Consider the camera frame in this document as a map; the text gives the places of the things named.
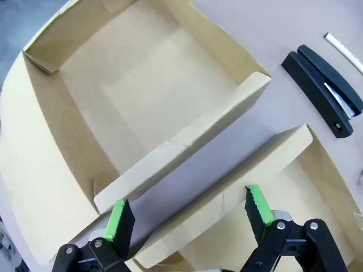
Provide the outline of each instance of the gray floor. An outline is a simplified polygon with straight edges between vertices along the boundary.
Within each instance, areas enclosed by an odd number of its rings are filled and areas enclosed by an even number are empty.
[[[0,1],[0,87],[30,38],[67,0]]]

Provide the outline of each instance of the cardboard box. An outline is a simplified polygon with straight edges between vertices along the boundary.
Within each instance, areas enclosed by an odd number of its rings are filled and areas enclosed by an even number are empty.
[[[306,125],[275,135],[199,199],[165,222],[127,264],[133,272],[239,271],[257,247],[244,201],[258,184],[270,208],[300,225],[323,219],[349,271],[363,261],[362,216],[319,139]],[[301,271],[283,257],[276,271]]]
[[[269,81],[191,0],[67,3],[1,95],[1,172],[35,259],[158,182]]]

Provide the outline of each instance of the stapler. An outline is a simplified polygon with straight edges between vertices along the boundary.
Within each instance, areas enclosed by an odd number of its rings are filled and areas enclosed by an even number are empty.
[[[349,83],[306,45],[290,52],[282,67],[299,85],[336,138],[353,133],[349,120],[362,113],[363,101]]]

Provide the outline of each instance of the bolt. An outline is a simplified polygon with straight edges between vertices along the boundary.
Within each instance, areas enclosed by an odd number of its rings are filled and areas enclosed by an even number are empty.
[[[279,230],[283,230],[284,228],[286,227],[285,223],[284,222],[278,222],[277,224],[277,228]]]
[[[316,230],[316,229],[318,228],[318,224],[316,224],[315,222],[311,222],[311,224],[310,224],[310,228],[311,228],[312,230]]]
[[[67,248],[66,253],[70,254],[70,253],[72,253],[72,251],[73,251],[73,248],[70,246]]]
[[[99,248],[100,246],[102,246],[102,241],[101,240],[97,240],[95,242],[95,247]]]

